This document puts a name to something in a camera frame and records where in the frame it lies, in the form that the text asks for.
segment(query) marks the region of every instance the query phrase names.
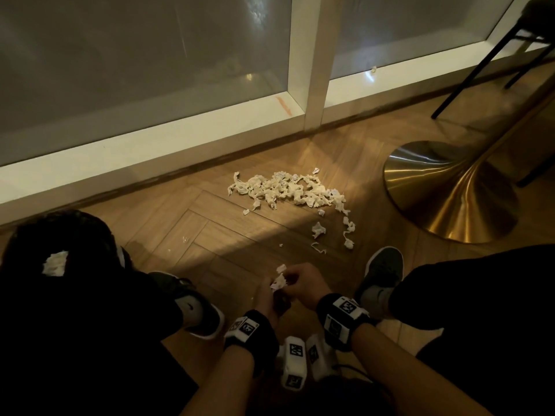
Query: person's left hand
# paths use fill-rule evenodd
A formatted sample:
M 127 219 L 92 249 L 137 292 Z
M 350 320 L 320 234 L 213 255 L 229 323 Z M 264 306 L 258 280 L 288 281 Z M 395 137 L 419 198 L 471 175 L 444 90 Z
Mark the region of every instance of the person's left hand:
M 279 317 L 283 312 L 280 314 L 276 312 L 274 292 L 270 289 L 271 284 L 272 279 L 269 277 L 265 277 L 260 281 L 260 285 L 253 298 L 253 309 L 264 315 L 270 321 L 272 328 L 275 329 L 278 325 Z

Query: hand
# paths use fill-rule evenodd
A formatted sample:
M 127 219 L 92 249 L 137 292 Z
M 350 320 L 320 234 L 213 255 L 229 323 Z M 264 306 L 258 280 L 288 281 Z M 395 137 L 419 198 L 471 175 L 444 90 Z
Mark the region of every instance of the hand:
M 312 311 L 316 310 L 318 302 L 324 296 L 332 293 L 320 270 L 310 263 L 291 265 L 283 275 L 288 284 L 283 287 L 283 293 L 297 298 Z
M 253 309 L 264 315 L 273 329 L 278 325 L 279 315 L 274 310 L 274 292 L 270 289 L 272 284 L 272 279 L 270 277 L 265 277 L 262 279 L 256 289 L 256 293 L 253 298 Z

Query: brass pedestal base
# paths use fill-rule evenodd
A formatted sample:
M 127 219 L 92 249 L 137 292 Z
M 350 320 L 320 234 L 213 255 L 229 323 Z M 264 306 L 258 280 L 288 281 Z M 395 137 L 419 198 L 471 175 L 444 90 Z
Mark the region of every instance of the brass pedestal base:
M 442 238 L 468 244 L 503 237 L 518 221 L 508 181 L 463 148 L 416 141 L 395 150 L 384 166 L 385 186 L 401 213 Z

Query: white shoe sole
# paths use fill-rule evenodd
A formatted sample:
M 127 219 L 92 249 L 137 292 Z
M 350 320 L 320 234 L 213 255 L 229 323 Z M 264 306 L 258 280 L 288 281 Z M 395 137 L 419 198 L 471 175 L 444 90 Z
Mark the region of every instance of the white shoe sole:
M 386 247 L 382 247 L 379 250 L 377 250 L 373 256 L 368 260 L 368 263 L 366 263 L 366 268 L 364 269 L 364 277 L 366 277 L 366 275 L 368 274 L 368 269 L 370 268 L 370 264 L 372 263 L 373 259 L 376 258 L 378 256 L 378 254 L 382 251 L 384 251 L 386 248 L 395 248 L 392 246 L 386 246 Z M 399 254 L 401 254 L 401 259 L 403 260 L 403 269 L 401 271 L 401 278 L 403 277 L 403 274 L 405 274 L 405 259 L 403 258 L 403 253 L 401 251 L 399 251 Z
M 218 308 L 216 308 L 216 305 L 214 304 L 210 304 L 212 305 L 212 307 L 216 310 L 216 312 L 218 313 L 218 315 L 220 316 L 220 323 L 218 324 L 218 328 L 216 329 L 216 331 L 214 333 L 212 333 L 211 335 L 196 335 L 195 333 L 191 333 L 190 331 L 188 332 L 190 335 L 194 335 L 195 337 L 198 337 L 199 339 L 202 340 L 213 340 L 215 339 L 218 334 L 220 334 L 221 329 L 224 327 L 224 323 L 225 323 L 225 315 L 222 311 L 220 311 Z

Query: forearm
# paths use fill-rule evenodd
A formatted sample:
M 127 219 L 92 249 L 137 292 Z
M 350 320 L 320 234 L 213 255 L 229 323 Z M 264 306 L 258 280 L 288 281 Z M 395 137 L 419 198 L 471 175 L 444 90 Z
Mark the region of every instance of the forearm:
M 182 416 L 244 415 L 253 372 L 253 355 L 242 347 L 229 346 Z
M 354 331 L 351 347 L 368 375 L 391 394 L 399 414 L 491 416 L 484 407 L 370 324 L 362 324 Z

